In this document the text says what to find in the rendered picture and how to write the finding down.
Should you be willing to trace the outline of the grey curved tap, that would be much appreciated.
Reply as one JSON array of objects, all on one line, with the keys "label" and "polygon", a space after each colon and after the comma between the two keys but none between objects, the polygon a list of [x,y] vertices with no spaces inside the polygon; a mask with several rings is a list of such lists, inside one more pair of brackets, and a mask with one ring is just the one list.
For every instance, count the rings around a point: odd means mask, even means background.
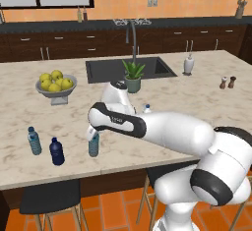
[{"label": "grey curved tap", "polygon": [[136,55],[137,55],[137,37],[135,24],[132,20],[129,20],[126,28],[126,43],[129,43],[129,32],[133,33],[133,63],[136,64]]}]

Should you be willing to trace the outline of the grey fruit bowl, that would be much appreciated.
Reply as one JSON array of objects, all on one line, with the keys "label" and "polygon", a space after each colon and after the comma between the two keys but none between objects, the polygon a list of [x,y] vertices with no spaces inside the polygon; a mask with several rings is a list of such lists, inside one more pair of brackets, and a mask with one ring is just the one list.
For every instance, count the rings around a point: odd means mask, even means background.
[{"label": "grey fruit bowl", "polygon": [[35,84],[35,88],[39,93],[42,93],[45,97],[50,98],[52,105],[67,104],[68,96],[72,93],[74,88],[77,86],[77,79],[71,75],[64,75],[64,78],[69,78],[73,82],[73,86],[62,91],[50,92],[50,91],[43,90],[41,88],[40,81],[37,81]]}]

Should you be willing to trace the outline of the dark blue glass bottle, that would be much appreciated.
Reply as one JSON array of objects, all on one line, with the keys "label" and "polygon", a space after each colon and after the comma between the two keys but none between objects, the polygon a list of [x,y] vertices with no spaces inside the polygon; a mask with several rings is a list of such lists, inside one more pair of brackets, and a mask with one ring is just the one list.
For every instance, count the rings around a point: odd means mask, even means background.
[{"label": "dark blue glass bottle", "polygon": [[49,146],[52,162],[54,165],[62,165],[65,161],[62,143],[58,142],[56,138],[51,140]]}]

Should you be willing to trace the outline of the white soap dispenser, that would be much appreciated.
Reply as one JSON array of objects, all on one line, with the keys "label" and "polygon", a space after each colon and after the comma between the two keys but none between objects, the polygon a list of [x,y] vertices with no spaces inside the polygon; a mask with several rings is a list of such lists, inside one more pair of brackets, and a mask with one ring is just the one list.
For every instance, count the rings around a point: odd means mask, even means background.
[{"label": "white soap dispenser", "polygon": [[183,74],[186,76],[190,76],[192,74],[193,67],[194,67],[194,58],[192,57],[192,54],[189,54],[189,56],[184,60]]}]

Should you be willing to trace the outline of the dark wooden cupboard run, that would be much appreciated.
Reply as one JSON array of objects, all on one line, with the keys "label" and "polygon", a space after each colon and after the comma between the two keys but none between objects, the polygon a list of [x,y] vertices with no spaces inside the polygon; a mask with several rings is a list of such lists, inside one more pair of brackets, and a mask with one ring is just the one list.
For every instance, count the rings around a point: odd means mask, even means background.
[{"label": "dark wooden cupboard run", "polygon": [[[137,54],[225,50],[240,52],[247,26],[136,29]],[[133,54],[126,29],[0,33],[0,62],[124,56]]]}]

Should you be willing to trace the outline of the grey pot with utensils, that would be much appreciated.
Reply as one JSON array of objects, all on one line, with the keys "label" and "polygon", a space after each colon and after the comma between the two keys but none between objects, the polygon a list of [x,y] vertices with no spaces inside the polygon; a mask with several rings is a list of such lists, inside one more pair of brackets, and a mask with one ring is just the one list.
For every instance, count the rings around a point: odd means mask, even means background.
[{"label": "grey pot with utensils", "polygon": [[238,0],[237,1],[237,9],[235,12],[235,18],[236,19],[241,19],[243,17],[243,13],[244,13],[244,8],[247,5],[247,1],[246,0]]}]

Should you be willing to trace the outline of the dark sink basin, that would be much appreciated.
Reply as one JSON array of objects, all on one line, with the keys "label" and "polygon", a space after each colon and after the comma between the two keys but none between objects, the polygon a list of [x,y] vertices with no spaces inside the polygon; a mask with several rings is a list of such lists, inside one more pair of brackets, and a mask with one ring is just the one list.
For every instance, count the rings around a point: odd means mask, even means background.
[{"label": "dark sink basin", "polygon": [[[86,62],[89,84],[123,81],[126,69],[122,59],[94,60]],[[176,74],[166,65],[160,57],[142,57],[137,62],[146,65],[142,79],[172,78]]]}]

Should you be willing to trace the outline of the green plant in grey pot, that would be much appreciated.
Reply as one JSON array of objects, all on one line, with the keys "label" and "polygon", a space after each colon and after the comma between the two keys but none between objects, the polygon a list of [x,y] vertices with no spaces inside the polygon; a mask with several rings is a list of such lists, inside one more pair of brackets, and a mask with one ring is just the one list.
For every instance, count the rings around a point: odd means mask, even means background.
[{"label": "green plant in grey pot", "polygon": [[137,93],[141,88],[141,77],[144,75],[145,64],[135,64],[134,62],[122,61],[126,74],[125,83],[129,93]]}]

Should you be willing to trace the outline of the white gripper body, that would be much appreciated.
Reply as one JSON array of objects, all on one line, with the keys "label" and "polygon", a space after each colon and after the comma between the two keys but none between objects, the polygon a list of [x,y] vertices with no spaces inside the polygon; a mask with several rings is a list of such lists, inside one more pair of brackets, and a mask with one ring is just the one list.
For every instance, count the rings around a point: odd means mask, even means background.
[{"label": "white gripper body", "polygon": [[87,140],[91,141],[97,134],[98,131],[92,125],[89,125],[86,133]]}]

